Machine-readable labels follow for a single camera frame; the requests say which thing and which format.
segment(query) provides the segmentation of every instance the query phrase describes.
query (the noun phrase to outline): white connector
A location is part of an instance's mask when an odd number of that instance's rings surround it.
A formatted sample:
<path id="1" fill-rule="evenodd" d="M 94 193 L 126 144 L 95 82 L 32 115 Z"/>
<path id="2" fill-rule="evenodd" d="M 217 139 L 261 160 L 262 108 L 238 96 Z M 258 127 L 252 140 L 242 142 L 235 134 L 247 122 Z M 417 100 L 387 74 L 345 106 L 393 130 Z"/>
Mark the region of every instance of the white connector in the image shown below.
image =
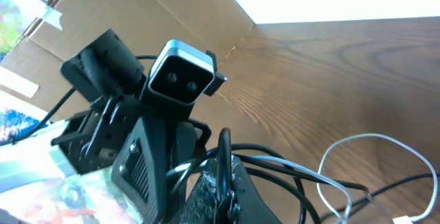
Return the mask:
<path id="1" fill-rule="evenodd" d="M 393 219 L 394 224 L 413 224 L 409 216 L 401 216 Z"/>

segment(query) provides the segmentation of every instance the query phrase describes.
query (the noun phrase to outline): cardboard box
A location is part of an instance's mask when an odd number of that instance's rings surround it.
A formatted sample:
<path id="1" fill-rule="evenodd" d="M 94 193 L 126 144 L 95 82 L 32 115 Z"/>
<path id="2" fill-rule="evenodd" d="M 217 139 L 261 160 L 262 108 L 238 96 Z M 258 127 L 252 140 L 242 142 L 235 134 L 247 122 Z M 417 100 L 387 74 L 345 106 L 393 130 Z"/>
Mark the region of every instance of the cardboard box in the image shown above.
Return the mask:
<path id="1" fill-rule="evenodd" d="M 59 74 L 62 62 L 109 28 L 137 55 L 158 54 L 163 44 L 178 38 L 214 52 L 221 63 L 253 25 L 234 0 L 50 0 L 49 5 L 63 14 L 63 30 L 36 20 L 0 63 L 39 85 L 32 98 L 22 99 L 46 111 L 71 87 Z M 148 70 L 152 62 L 143 63 Z M 86 108 L 85 100 L 75 96 L 55 120 Z"/>

